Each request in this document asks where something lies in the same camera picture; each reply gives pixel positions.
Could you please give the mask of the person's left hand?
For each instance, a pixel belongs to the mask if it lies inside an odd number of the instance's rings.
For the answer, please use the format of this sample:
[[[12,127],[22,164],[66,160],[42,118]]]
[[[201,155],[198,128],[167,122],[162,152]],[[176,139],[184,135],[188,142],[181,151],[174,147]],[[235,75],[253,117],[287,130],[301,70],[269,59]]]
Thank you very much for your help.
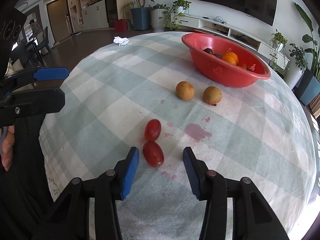
[[[9,126],[7,135],[2,142],[2,165],[6,171],[11,167],[11,161],[13,159],[13,145],[15,142],[15,126]]]

